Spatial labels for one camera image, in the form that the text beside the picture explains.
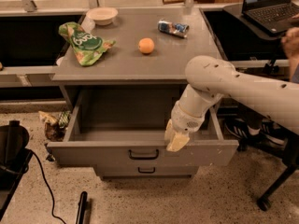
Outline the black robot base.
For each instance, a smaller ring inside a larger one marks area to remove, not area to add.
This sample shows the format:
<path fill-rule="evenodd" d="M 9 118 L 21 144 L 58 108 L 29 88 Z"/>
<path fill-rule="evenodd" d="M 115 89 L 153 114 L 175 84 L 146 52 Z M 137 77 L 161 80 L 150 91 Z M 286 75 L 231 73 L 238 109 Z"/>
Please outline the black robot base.
<path fill-rule="evenodd" d="M 26 172 L 31 158 L 28 142 L 29 133 L 18 120 L 0 127 L 0 220 Z"/>

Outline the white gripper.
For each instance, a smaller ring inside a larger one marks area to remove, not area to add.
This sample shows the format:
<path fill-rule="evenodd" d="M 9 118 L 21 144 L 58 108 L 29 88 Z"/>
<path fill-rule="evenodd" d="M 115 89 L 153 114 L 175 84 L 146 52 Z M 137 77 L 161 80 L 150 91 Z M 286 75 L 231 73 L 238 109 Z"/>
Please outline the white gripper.
<path fill-rule="evenodd" d="M 176 101 L 164 132 L 166 149 L 171 152 L 180 151 L 190 140 L 188 133 L 197 132 L 204 121 L 204 117 L 194 117 L 184 112 L 179 106 L 179 101 Z"/>

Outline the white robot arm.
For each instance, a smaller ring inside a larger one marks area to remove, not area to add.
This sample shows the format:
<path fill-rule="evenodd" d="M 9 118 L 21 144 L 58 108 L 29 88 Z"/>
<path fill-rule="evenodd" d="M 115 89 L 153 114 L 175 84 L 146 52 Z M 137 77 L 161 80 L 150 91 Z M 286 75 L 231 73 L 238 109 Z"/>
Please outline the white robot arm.
<path fill-rule="evenodd" d="M 199 130 L 206 112 L 224 95 L 299 134 L 299 87 L 296 83 L 240 73 L 224 60 L 197 56 L 186 65 L 188 85 L 167 123 L 166 149 L 177 152 Z"/>

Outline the person's hand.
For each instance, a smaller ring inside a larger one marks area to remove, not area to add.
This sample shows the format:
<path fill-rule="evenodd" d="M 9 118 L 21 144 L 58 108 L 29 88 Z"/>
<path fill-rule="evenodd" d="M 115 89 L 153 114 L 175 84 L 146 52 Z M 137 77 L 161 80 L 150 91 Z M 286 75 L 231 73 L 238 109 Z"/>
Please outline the person's hand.
<path fill-rule="evenodd" d="M 299 28 L 293 27 L 289 29 L 281 38 L 281 44 L 284 53 L 288 59 L 296 59 L 299 57 Z"/>

